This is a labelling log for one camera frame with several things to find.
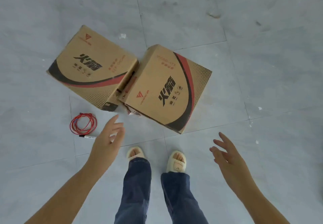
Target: person's left hand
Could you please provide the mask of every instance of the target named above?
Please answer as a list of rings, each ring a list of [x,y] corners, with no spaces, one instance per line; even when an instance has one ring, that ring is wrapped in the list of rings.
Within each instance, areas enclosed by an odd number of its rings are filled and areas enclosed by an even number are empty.
[[[90,156],[84,165],[98,179],[107,171],[115,160],[124,139],[123,123],[115,123],[119,115],[112,117],[95,139]]]

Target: brown cardboard box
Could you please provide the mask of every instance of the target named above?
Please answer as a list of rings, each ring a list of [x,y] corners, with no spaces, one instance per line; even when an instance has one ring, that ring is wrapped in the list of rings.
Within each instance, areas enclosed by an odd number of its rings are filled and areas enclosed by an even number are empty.
[[[47,72],[97,108],[112,112],[137,65],[133,54],[83,25]]]
[[[212,71],[160,45],[151,46],[119,99],[181,134]]]

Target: blue jeans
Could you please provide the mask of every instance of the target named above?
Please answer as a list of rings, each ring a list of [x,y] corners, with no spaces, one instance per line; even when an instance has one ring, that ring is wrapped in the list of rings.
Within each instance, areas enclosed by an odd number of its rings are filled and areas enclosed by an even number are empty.
[[[129,162],[123,180],[121,204],[115,224],[144,224],[150,197],[151,168],[147,159]],[[161,175],[161,186],[173,224],[207,224],[203,212],[190,191],[190,176],[168,172]]]

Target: cream slipper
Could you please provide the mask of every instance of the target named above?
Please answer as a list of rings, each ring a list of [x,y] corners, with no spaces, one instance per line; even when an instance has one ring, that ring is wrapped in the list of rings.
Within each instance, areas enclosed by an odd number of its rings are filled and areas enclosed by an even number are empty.
[[[139,153],[136,154],[135,156],[130,157],[130,153],[134,149],[137,149],[139,151]],[[143,154],[142,149],[140,147],[135,146],[135,147],[130,148],[129,151],[127,152],[127,159],[129,161],[131,161],[131,160],[133,160],[134,158],[137,158],[137,157],[139,157],[139,158],[146,158],[145,155]]]
[[[182,157],[184,162],[174,159],[174,154],[179,153]],[[174,151],[172,152],[171,156],[168,159],[167,169],[166,172],[182,172],[184,173],[186,169],[186,157],[182,152]]]

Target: white paint spot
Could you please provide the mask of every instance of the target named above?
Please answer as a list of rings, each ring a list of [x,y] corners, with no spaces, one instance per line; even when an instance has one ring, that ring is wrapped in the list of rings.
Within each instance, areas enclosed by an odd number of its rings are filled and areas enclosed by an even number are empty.
[[[126,37],[127,37],[127,35],[125,33],[122,33],[122,34],[120,34],[119,39],[126,38]]]

